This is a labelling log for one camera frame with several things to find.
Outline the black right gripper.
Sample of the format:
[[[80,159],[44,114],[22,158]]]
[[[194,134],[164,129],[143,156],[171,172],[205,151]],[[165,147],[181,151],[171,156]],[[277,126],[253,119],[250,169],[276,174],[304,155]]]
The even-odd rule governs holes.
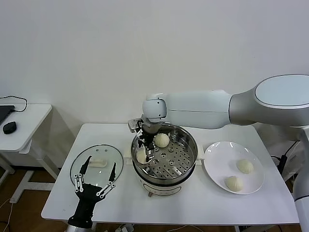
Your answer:
[[[152,144],[154,137],[154,133],[149,133],[143,128],[137,132],[138,147],[145,146],[146,162],[149,162],[154,157],[155,147]]]

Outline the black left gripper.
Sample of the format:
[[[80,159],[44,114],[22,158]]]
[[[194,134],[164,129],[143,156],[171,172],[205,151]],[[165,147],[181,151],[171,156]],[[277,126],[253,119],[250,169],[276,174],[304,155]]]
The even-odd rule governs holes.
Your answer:
[[[79,198],[79,202],[74,215],[68,220],[69,224],[92,224],[92,216],[96,203],[101,201],[101,198],[105,198],[115,188],[116,162],[113,164],[109,182],[103,188],[84,183],[84,175],[91,158],[92,156],[89,156],[81,166],[79,173],[74,175],[75,193]]]

